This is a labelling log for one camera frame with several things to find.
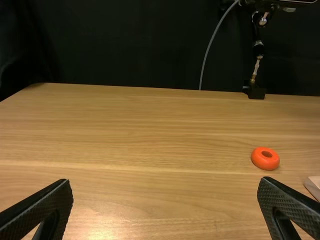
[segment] black backdrop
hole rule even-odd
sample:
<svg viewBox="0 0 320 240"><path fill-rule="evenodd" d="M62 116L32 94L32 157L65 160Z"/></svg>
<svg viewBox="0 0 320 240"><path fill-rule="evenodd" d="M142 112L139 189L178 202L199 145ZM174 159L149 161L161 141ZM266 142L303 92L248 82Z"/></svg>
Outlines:
<svg viewBox="0 0 320 240"><path fill-rule="evenodd" d="M197 89L221 17L217 0L18 2L9 9L35 82ZM278 12L261 31L266 56L257 80L269 93L320 96L319 10L320 2ZM236 6L211 47L202 89L241 91L254 66L251 38L250 16Z"/></svg>

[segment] hole in ring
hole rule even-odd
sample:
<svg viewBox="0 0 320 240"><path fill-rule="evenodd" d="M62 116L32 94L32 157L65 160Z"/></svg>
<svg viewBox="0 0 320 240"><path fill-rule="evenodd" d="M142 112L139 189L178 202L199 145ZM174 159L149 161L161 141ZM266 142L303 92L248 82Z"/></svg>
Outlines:
<svg viewBox="0 0 320 240"><path fill-rule="evenodd" d="M268 151L262 151L261 152L263 156L267 157L267 158L272 158L272 153L268 152Z"/></svg>

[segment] cable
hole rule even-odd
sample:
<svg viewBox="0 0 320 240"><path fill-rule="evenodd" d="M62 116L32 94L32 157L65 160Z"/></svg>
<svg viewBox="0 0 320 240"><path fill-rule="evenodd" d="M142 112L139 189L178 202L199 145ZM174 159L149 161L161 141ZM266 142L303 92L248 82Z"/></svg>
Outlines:
<svg viewBox="0 0 320 240"><path fill-rule="evenodd" d="M225 13L223 14L223 16L221 17L219 23L217 24L217 26L215 27L215 30L212 34L212 37L209 41L209 44L208 46L206 47L206 51L205 51L205 54L204 54L204 59L203 59L203 63L202 63L202 68L201 68L201 75L200 75L200 82L199 82L199 90L201 90L201 87L202 87L202 78L204 76L204 70L205 70L205 65L206 65L206 61L207 61L207 56L208 56L208 53L209 53L209 50L210 50L210 47L211 47L211 44L213 42L213 40L215 39L216 35L217 35L217 32L220 28L220 25L221 23L224 21L225 17L228 15L228 13L230 12L230 10L239 2L239 0L235 0L234 3L232 3L232 5L225 11Z"/></svg>

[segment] orange ring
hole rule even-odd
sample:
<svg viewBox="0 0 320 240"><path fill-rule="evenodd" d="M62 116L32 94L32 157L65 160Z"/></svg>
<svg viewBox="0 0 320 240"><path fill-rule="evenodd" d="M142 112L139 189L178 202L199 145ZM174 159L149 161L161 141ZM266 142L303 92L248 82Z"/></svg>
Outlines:
<svg viewBox="0 0 320 240"><path fill-rule="evenodd" d="M280 158L276 151L260 146L253 150L251 161L260 169L275 170L279 166Z"/></svg>

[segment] wood grain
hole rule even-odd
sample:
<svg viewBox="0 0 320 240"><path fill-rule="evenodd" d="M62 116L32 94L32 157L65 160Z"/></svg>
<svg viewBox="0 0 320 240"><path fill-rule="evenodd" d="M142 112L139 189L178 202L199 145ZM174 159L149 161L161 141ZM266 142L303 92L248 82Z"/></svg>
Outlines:
<svg viewBox="0 0 320 240"><path fill-rule="evenodd" d="M0 102L0 211L68 178L67 240L270 239L260 178L311 197L319 119L319 97L33 85ZM258 146L278 169L251 163Z"/></svg>

